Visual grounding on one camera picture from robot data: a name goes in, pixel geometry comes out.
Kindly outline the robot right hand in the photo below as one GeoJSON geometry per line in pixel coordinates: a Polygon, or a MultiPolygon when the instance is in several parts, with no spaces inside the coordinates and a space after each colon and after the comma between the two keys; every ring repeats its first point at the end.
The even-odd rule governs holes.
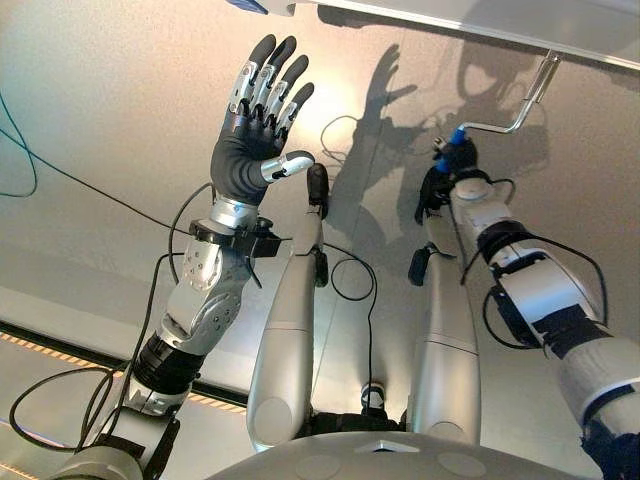
{"type": "Polygon", "coordinates": [[[442,174],[459,174],[477,166],[477,149],[464,130],[455,130],[448,141],[434,141],[435,169],[442,174]]]}

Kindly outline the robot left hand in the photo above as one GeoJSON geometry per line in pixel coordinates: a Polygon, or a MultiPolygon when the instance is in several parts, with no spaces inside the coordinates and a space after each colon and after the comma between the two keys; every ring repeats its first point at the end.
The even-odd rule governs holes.
{"type": "Polygon", "coordinates": [[[216,192],[228,199],[257,206],[270,184],[314,163],[306,151],[283,152],[295,119],[314,92],[314,84],[308,82],[286,100],[309,64],[301,55],[282,69],[296,46],[293,36],[277,43],[274,35],[267,35],[254,47],[231,89],[211,160],[216,192]]]}

